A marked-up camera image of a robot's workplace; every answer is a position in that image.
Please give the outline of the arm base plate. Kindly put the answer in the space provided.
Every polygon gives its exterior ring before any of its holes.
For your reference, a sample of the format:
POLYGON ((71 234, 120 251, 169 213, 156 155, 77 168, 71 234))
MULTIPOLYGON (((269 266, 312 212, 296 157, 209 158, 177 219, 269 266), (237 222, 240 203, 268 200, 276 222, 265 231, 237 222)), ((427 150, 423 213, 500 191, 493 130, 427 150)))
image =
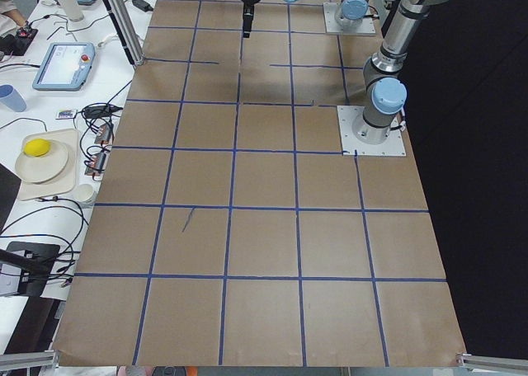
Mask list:
POLYGON ((370 11, 361 18, 349 19, 342 13, 341 3, 325 2, 323 15, 326 32, 332 35, 375 36, 375 26, 370 11))
POLYGON ((375 128, 364 120, 364 106, 338 106, 337 116, 345 156, 405 157, 403 135, 398 120, 388 127, 375 128))

